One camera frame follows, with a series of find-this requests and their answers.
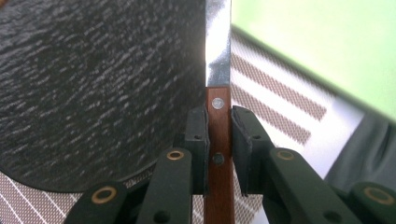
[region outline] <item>brown and white striped cloth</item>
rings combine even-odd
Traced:
[[[232,38],[232,100],[256,114],[276,146],[300,152],[322,177],[363,115],[237,34]],[[236,223],[266,223],[261,196],[242,197],[236,178],[234,186]],[[0,223],[62,223],[79,196],[31,189],[0,174]],[[203,223],[200,196],[193,198],[192,218]]]

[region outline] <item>black cutting board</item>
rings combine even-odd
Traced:
[[[139,174],[204,103],[204,45],[205,1],[8,1],[0,170],[57,192]]]

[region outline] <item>metal blade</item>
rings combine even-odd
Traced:
[[[231,0],[206,0],[206,86],[230,85]]]

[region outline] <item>brown object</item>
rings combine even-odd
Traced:
[[[3,7],[6,4],[7,0],[0,0],[0,7]]]
[[[221,109],[213,107],[212,101],[215,98],[223,100],[224,106]],[[208,171],[209,193],[205,197],[204,221],[205,224],[234,223],[230,88],[207,88],[206,108],[209,116],[210,152]],[[223,164],[215,164],[213,160],[215,154],[218,156],[219,153],[224,157]]]

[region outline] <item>green surface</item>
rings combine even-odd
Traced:
[[[396,120],[396,1],[233,0],[233,26]]]

